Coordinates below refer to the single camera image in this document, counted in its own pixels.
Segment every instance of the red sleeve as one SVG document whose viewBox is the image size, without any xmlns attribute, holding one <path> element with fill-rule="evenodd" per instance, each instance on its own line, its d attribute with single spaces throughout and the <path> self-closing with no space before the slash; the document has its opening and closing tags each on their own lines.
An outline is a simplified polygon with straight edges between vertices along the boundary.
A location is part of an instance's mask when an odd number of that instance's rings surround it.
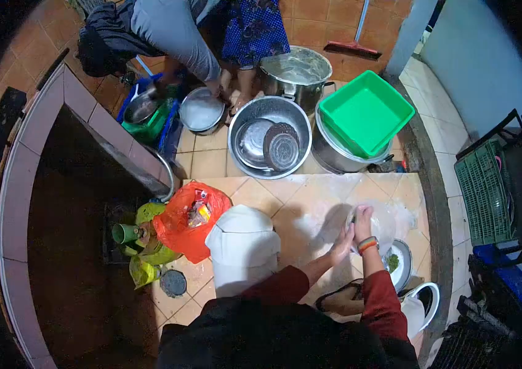
<svg viewBox="0 0 522 369">
<path fill-rule="evenodd" d="M 398 338 L 408 342 L 407 318 L 400 311 L 390 273 L 381 270 L 365 278 L 361 292 L 365 306 L 362 323 L 382 338 Z"/>
<path fill-rule="evenodd" d="M 269 305 L 295 304 L 308 293 L 309 288 L 306 274 L 288 265 L 263 282 L 245 290 L 241 296 L 260 299 Z"/>
</svg>

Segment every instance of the green plastic crate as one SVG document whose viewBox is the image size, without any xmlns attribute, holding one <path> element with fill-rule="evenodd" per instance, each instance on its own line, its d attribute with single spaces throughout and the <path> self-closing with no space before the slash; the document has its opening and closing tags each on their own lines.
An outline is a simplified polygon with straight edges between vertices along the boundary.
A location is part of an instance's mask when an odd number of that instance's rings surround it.
<svg viewBox="0 0 522 369">
<path fill-rule="evenodd" d="M 454 164 L 473 246 L 512 239 L 507 197 L 495 159 L 498 147 L 498 140 L 489 140 Z"/>
<path fill-rule="evenodd" d="M 323 122 L 358 157 L 370 159 L 411 120 L 414 108 L 394 87 L 367 70 L 319 105 Z"/>
</svg>

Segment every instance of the orange plastic bag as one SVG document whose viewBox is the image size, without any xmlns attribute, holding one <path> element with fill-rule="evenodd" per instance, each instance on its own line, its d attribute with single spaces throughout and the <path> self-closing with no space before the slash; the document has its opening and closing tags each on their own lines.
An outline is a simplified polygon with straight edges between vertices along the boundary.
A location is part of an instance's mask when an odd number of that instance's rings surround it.
<svg viewBox="0 0 522 369">
<path fill-rule="evenodd" d="M 208 193 L 207 207 L 211 214 L 208 223 L 190 228 L 187 225 L 188 213 L 195 201 L 196 189 L 203 189 Z M 192 181 L 179 188 L 167 204 L 165 212 L 155 216 L 152 224 L 158 240 L 163 245 L 184 254 L 187 260 L 197 264 L 210 256 L 210 249 L 206 247 L 206 237 L 220 216 L 231 206 L 230 199 L 221 190 Z"/>
</svg>

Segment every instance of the blue floral dress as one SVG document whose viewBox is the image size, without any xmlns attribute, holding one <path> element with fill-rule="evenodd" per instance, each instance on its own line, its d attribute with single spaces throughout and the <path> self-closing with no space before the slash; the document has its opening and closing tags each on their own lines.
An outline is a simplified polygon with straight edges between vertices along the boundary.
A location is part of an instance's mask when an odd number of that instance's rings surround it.
<svg viewBox="0 0 522 369">
<path fill-rule="evenodd" d="M 222 59 L 241 68 L 290 52 L 278 0 L 232 0 Z"/>
</svg>

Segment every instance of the hand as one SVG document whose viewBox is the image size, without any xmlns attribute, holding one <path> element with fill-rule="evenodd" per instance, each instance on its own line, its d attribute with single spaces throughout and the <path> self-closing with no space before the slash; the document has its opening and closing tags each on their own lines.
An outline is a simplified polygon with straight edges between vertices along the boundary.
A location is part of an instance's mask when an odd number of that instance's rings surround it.
<svg viewBox="0 0 522 369">
<path fill-rule="evenodd" d="M 207 81 L 206 87 L 208 87 L 208 90 L 210 90 L 212 92 L 212 96 L 214 96 L 214 97 L 220 96 L 220 81 L 219 80 Z"/>
<path fill-rule="evenodd" d="M 353 236 L 355 235 L 354 227 L 352 224 L 349 228 L 345 229 L 345 226 L 341 228 L 339 237 L 335 240 L 335 243 L 331 247 L 331 250 L 327 255 L 331 258 L 332 265 L 335 266 L 345 259 L 347 254 L 351 251 L 351 244 L 353 242 Z"/>
<path fill-rule="evenodd" d="M 371 215 L 374 208 L 369 205 L 358 206 L 355 210 L 355 243 L 371 237 Z"/>
</svg>

